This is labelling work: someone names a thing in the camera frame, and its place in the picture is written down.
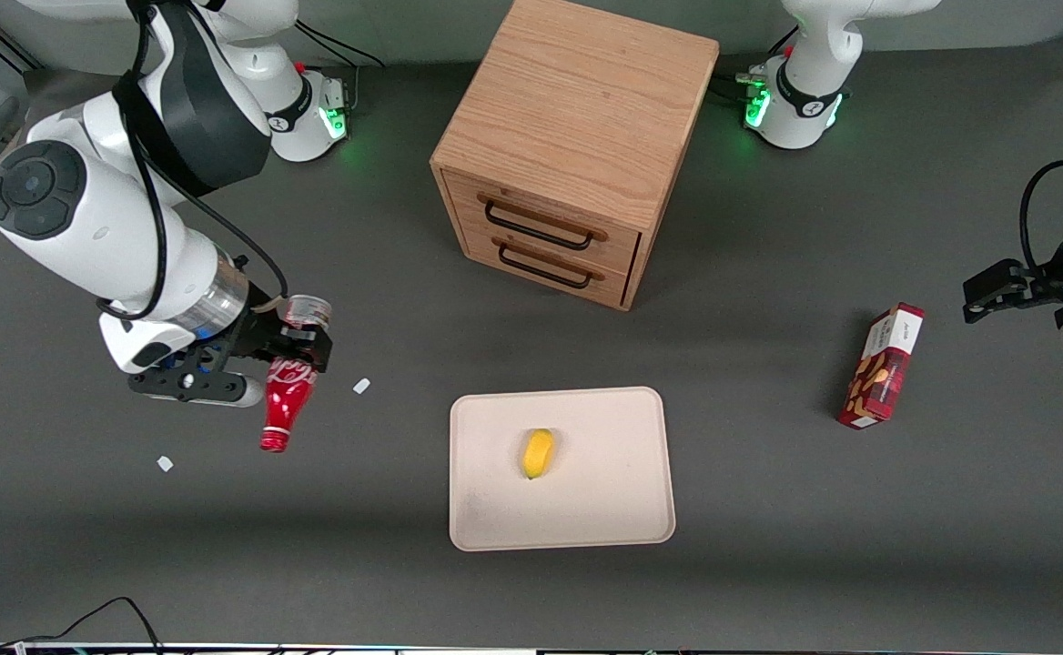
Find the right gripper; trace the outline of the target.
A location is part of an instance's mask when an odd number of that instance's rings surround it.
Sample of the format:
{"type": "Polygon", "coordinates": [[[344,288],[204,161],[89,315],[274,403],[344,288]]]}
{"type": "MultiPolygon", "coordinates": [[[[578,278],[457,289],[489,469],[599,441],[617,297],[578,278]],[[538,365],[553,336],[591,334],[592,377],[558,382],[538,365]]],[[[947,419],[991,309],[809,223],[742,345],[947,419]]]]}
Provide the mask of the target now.
{"type": "Polygon", "coordinates": [[[249,289],[244,301],[198,301],[169,319],[126,320],[102,314],[100,335],[137,394],[182,403],[251,407],[264,382],[227,370],[231,359],[307,362],[327,373],[332,340],[323,324],[283,322],[281,301],[249,289]]]}

